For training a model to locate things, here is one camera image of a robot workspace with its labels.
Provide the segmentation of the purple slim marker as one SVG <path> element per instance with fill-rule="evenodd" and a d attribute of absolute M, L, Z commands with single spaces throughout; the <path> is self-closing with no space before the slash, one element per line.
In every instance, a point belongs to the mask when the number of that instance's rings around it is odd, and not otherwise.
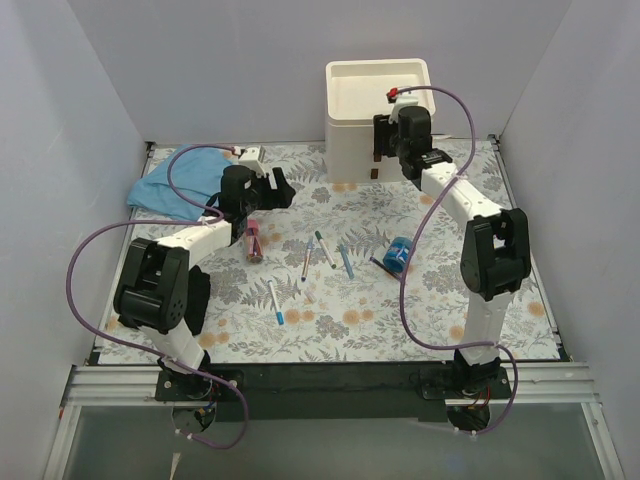
<path fill-rule="evenodd" d="M 311 236 L 308 239 L 308 242 L 307 242 L 307 245 L 306 245 L 306 250 L 305 250 L 305 256 L 304 256 L 304 260 L 303 260 L 303 266 L 302 266 L 302 272 L 301 272 L 301 281 L 302 282 L 306 282 L 306 280 L 308 278 L 309 264 L 310 264 L 310 260 L 311 260 L 313 247 L 314 247 L 314 239 L 313 239 L 313 236 Z"/>

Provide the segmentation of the green-capped white marker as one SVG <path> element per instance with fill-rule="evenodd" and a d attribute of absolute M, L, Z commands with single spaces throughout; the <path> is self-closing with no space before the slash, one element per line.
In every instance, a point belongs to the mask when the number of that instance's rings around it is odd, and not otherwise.
<path fill-rule="evenodd" d="M 322 252 L 323 252 L 323 254 L 324 254 L 324 256 L 325 256 L 325 258 L 326 258 L 326 260 L 327 260 L 327 262 L 329 264 L 329 266 L 332 269 L 336 269 L 337 268 L 336 262 L 335 262 L 335 260 L 334 260 L 334 258 L 332 256 L 331 251 L 330 251 L 327 243 L 325 242 L 321 232 L 316 230 L 315 231 L 315 237 L 316 237 L 316 239 L 317 239 L 317 241 L 318 241 L 318 243 L 319 243 L 319 245 L 321 247 L 321 250 L 322 250 Z"/>

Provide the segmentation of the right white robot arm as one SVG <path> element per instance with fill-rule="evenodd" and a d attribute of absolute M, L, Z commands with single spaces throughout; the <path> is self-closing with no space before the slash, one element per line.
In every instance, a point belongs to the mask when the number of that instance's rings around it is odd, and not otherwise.
<path fill-rule="evenodd" d="M 469 291 L 463 339 L 454 349 L 451 383 L 475 397 L 499 371 L 507 307 L 531 273 L 528 219 L 485 197 L 444 151 L 433 146 L 431 115 L 418 105 L 373 117 L 374 159 L 396 158 L 404 177 L 440 202 L 464 229 L 461 277 Z"/>

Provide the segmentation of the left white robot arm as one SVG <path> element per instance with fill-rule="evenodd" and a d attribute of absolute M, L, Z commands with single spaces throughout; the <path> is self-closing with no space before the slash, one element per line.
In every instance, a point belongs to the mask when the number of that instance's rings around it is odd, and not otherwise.
<path fill-rule="evenodd" d="M 285 209 L 295 196 L 280 167 L 264 176 L 241 165 L 224 169 L 214 197 L 221 218 L 206 215 L 170 236 L 137 238 L 129 246 L 114 297 L 118 320 L 141 331 L 160 352 L 160 364 L 176 372 L 178 387 L 193 400 L 213 386 L 203 369 L 208 356 L 196 336 L 202 329 L 210 276 L 198 263 L 235 244 L 255 211 Z"/>

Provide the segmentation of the white three-drawer organizer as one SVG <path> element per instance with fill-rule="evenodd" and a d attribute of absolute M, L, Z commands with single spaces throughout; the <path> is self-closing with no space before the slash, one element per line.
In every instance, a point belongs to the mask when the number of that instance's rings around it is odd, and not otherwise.
<path fill-rule="evenodd" d="M 332 61 L 326 65 L 325 156 L 331 183 L 398 182 L 395 158 L 374 156 L 376 115 L 389 115 L 386 94 L 394 88 L 429 85 L 419 58 Z"/>

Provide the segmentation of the pink-capped clear tube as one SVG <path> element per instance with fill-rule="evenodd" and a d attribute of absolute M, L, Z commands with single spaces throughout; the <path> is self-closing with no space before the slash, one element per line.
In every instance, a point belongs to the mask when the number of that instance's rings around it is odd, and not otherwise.
<path fill-rule="evenodd" d="M 261 263 L 263 253 L 260 243 L 259 223 L 257 220 L 249 219 L 247 221 L 244 239 L 247 261 L 251 264 Z"/>

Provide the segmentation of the blue marker pen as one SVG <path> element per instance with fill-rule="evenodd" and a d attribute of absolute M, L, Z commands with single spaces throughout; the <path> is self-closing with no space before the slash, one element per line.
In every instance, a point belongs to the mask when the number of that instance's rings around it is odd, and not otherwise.
<path fill-rule="evenodd" d="M 355 274 L 354 274 L 353 267 L 351 265 L 351 262 L 350 262 L 350 259 L 349 259 L 349 256 L 348 256 L 347 248 L 345 247 L 344 244 L 340 243 L 338 245 L 338 249 L 339 249 L 339 252 L 341 254 L 341 257 L 342 257 L 342 260 L 343 260 L 343 264 L 344 264 L 345 270 L 347 272 L 348 278 L 350 280 L 353 280 L 355 278 Z"/>

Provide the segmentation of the black cloth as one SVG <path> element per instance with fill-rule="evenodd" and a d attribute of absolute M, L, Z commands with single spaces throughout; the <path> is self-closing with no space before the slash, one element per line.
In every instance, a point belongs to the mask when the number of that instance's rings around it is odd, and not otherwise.
<path fill-rule="evenodd" d="M 199 266 L 189 270 L 187 305 L 185 322 L 194 336 L 200 335 L 203 329 L 207 306 L 211 294 L 210 275 Z"/>

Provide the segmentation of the blue round jar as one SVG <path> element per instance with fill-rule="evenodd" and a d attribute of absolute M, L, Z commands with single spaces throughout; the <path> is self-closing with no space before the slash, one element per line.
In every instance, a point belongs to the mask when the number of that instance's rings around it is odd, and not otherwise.
<path fill-rule="evenodd" d="M 411 239 L 401 236 L 395 237 L 383 257 L 383 265 L 394 274 L 402 274 L 407 268 L 411 248 Z"/>

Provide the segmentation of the white marker blue cap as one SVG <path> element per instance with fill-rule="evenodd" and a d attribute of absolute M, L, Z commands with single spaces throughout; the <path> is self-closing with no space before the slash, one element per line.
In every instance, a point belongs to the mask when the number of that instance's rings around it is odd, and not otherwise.
<path fill-rule="evenodd" d="M 278 323 L 279 326 L 284 326 L 284 323 L 285 323 L 284 322 L 284 315 L 283 315 L 283 313 L 281 311 L 280 303 L 279 303 L 279 300 L 278 300 L 278 296 L 277 296 L 277 293 L 276 293 L 276 289 L 275 289 L 275 285 L 274 285 L 273 280 L 268 280 L 267 281 L 267 285 L 268 285 L 268 289 L 269 289 L 269 292 L 270 292 L 270 295 L 271 295 L 272 304 L 273 304 L 274 311 L 275 311 L 275 314 L 276 314 L 277 323 Z"/>

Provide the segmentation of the purple pen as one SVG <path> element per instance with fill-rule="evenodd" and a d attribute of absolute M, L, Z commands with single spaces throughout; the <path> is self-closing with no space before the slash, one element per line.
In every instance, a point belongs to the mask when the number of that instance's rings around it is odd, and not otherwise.
<path fill-rule="evenodd" d="M 398 273 L 392 271 L 390 268 L 388 268 L 387 266 L 385 266 L 381 261 L 379 261 L 378 259 L 376 259 L 375 257 L 371 256 L 369 258 L 369 261 L 371 263 L 373 263 L 374 265 L 376 265 L 377 267 L 381 268 L 386 274 L 388 274 L 389 276 L 391 276 L 392 278 L 395 278 L 396 280 L 400 281 L 401 277 Z"/>

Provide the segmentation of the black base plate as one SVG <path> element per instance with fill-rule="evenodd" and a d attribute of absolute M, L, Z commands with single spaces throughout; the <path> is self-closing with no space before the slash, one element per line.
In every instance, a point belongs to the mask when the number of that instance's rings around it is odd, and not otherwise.
<path fill-rule="evenodd" d="M 218 364 L 252 420 L 417 419 L 445 422 L 465 399 L 450 362 Z"/>

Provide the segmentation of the aluminium front rail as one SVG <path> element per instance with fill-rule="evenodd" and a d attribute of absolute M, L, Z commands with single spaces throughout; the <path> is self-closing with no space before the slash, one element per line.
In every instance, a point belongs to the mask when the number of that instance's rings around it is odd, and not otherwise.
<path fill-rule="evenodd" d="M 621 479 L 590 369 L 506 368 L 479 401 L 435 363 L 236 364 L 204 406 L 156 366 L 72 370 L 48 479 Z"/>

